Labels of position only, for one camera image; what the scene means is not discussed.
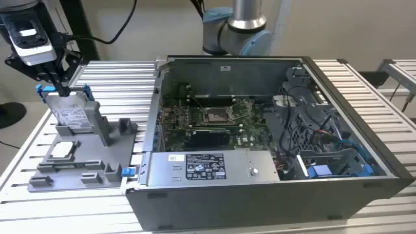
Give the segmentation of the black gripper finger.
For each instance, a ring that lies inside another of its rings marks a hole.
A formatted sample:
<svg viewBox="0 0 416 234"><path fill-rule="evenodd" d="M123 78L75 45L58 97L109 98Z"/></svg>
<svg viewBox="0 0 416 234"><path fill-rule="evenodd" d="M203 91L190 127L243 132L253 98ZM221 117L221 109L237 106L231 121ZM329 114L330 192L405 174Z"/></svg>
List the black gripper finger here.
<svg viewBox="0 0 416 234"><path fill-rule="evenodd" d="M61 83L70 83L81 62L82 53L79 51L62 49Z"/></svg>
<svg viewBox="0 0 416 234"><path fill-rule="evenodd" d="M63 56L57 60L41 63L38 65L27 65L18 55L10 55L5 60L6 65L17 71L27 75L35 81L46 81L55 86L55 89L62 97L70 95L71 89L66 82L66 71L63 68Z"/></svg>

